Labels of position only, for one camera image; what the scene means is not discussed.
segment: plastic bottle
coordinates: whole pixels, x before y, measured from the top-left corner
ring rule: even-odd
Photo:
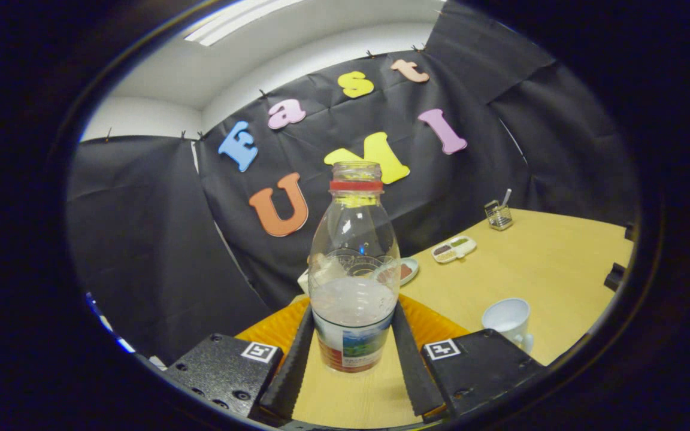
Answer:
[[[400,254],[380,165],[335,163],[332,204],[310,248],[308,287],[324,363],[366,371],[380,360],[400,287]]]

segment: foam letter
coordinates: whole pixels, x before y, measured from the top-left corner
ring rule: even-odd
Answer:
[[[340,75],[337,78],[337,84],[343,88],[348,98],[358,98],[359,96],[369,95],[374,90],[372,81],[366,79],[366,75],[359,71],[353,71],[348,74]]]
[[[452,127],[443,119],[443,110],[431,109],[419,114],[419,120],[425,121],[441,139],[443,149],[446,154],[452,154],[467,147],[468,142],[454,133]]]
[[[255,139],[249,133],[245,132],[249,127],[246,121],[238,121],[231,133],[225,137],[220,147],[217,149],[218,154],[226,153],[230,158],[238,163],[238,170],[244,172],[247,170],[252,161],[257,156],[257,148],[247,147],[253,144]]]
[[[287,99],[274,104],[268,115],[271,116],[268,119],[268,127],[275,130],[283,128],[288,123],[301,122],[305,118],[305,111],[299,106],[297,99]]]
[[[286,220],[281,220],[276,212],[276,207],[271,201],[273,189],[270,187],[262,189],[249,198],[249,205],[252,205],[260,218],[260,224],[268,234],[273,236],[286,236],[298,231],[307,221],[307,203],[302,196],[302,190],[298,185],[299,174],[293,172],[279,180],[279,188],[287,192],[287,197],[292,203],[295,213]]]
[[[388,135],[385,132],[372,133],[364,139],[364,158],[360,158],[344,148],[334,150],[323,158],[323,162],[328,165],[356,160],[379,163],[380,169],[383,171],[382,180],[386,184],[394,183],[406,177],[410,172],[408,166],[401,164],[392,152],[391,145],[388,144]]]
[[[422,72],[421,74],[418,74],[417,71],[414,70],[414,68],[417,67],[417,63],[414,63],[414,61],[410,62],[405,62],[404,60],[396,60],[395,63],[392,64],[391,69],[394,71],[399,71],[403,76],[406,77],[409,81],[414,81],[414,82],[425,82],[430,79],[430,75]]]

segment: bottle label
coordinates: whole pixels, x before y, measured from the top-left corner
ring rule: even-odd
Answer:
[[[391,311],[374,324],[347,327],[329,322],[314,311],[314,322],[324,360],[336,369],[365,369],[373,365],[380,359],[393,315],[394,312]]]

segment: white ceiling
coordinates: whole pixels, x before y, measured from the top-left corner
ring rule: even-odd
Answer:
[[[233,82],[286,52],[358,28],[432,24],[443,1],[305,0],[263,16],[211,47],[185,41],[184,32],[132,70],[110,96],[203,110]]]

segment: ceiling light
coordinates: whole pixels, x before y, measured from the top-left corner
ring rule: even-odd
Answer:
[[[212,46],[244,25],[299,2],[304,0],[243,0],[233,3],[200,21],[197,29],[186,36],[186,41]]]

